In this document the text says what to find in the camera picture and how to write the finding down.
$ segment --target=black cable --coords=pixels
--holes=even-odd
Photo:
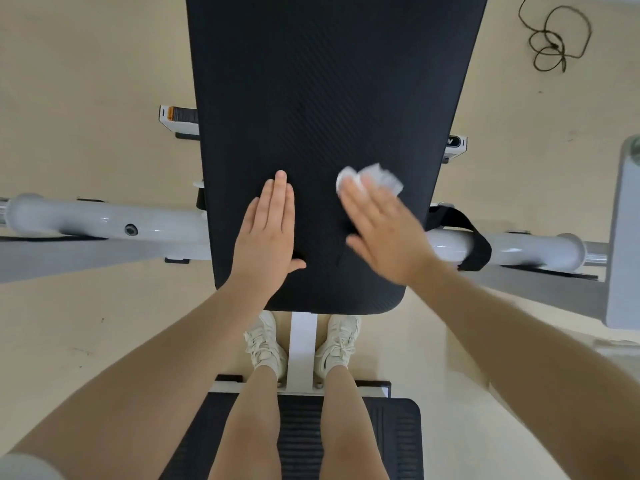
[[[549,72],[549,71],[555,69],[556,67],[558,67],[559,65],[561,65],[562,72],[565,72],[566,71],[566,60],[567,60],[567,58],[580,59],[584,55],[584,53],[587,51],[587,46],[589,45],[589,42],[591,41],[591,35],[593,34],[593,30],[591,28],[591,21],[589,20],[587,15],[585,15],[583,12],[578,10],[578,8],[570,6],[570,5],[560,5],[560,6],[557,6],[557,7],[553,8],[553,10],[551,10],[549,12],[549,14],[547,15],[547,17],[545,19],[545,24],[542,27],[542,29],[535,29],[530,24],[526,23],[524,21],[524,18],[522,17],[522,7],[524,7],[524,3],[526,3],[526,1],[527,0],[523,0],[522,3],[520,4],[520,8],[518,9],[518,18],[520,19],[520,21],[522,22],[522,24],[526,28],[528,28],[529,30],[531,30],[533,32],[531,34],[531,37],[529,37],[529,46],[536,53],[536,55],[533,57],[533,67],[535,67],[536,70],[538,70],[540,72]],[[576,15],[579,15],[581,17],[581,19],[583,19],[584,22],[587,25],[587,31],[588,31],[587,40],[585,40],[584,46],[582,46],[582,51],[580,52],[579,55],[567,54],[566,53],[566,47],[564,45],[564,40],[560,36],[560,34],[558,32],[555,32],[553,30],[549,30],[547,28],[548,24],[549,24],[549,19],[551,18],[551,15],[553,15],[556,11],[562,10],[562,9],[569,10],[569,11],[575,13]],[[533,45],[533,38],[536,35],[539,35],[539,34],[544,35],[545,40],[548,43],[548,45],[546,45],[546,46],[544,46],[542,48],[536,48]],[[549,37],[552,37],[552,38],[556,39],[557,43],[555,41],[551,40]],[[542,69],[538,65],[538,58],[539,58],[540,55],[545,55],[545,56],[549,56],[549,57],[560,57],[560,60],[558,60],[557,64],[554,65],[553,67],[551,67],[549,69]]]

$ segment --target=white tissue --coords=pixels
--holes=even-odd
[[[376,163],[374,165],[364,167],[358,172],[356,172],[356,170],[354,170],[350,166],[343,168],[342,171],[338,174],[338,178],[335,181],[335,192],[340,192],[340,186],[344,177],[352,177],[353,181],[356,182],[356,185],[358,185],[364,192],[366,192],[361,181],[361,177],[363,175],[368,176],[376,184],[388,188],[391,193],[396,196],[398,195],[398,193],[402,192],[402,189],[404,188],[402,182],[398,180],[393,173],[380,167],[380,163]]]

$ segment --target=white sneaker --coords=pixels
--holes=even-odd
[[[324,379],[336,365],[347,367],[351,354],[356,352],[356,339],[360,334],[362,317],[359,315],[333,315],[329,319],[326,342],[316,350],[314,371]]]
[[[246,352],[251,354],[253,368],[267,365],[278,379],[287,371],[287,353],[276,341],[276,319],[267,310],[260,312],[258,322],[244,332]]]

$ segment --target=textured pad surface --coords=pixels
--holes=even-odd
[[[236,394],[209,393],[161,480],[206,480]],[[424,478],[420,409],[411,399],[365,397],[378,448],[391,480]],[[323,458],[323,398],[279,395],[278,451],[282,478],[315,479]]]
[[[486,0],[187,0],[216,286],[246,206],[284,169],[295,256],[270,310],[373,314],[404,288],[344,241],[345,166],[379,162],[424,221]]]

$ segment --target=hand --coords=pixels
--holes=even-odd
[[[260,198],[249,204],[234,249],[229,280],[242,281],[252,292],[269,299],[280,289],[287,274],[307,267],[291,259],[295,221],[293,187],[283,170],[270,178]]]
[[[340,201],[360,235],[347,237],[347,245],[382,277],[411,285],[425,264],[437,257],[418,219],[384,187],[364,176],[367,192],[344,179]]]

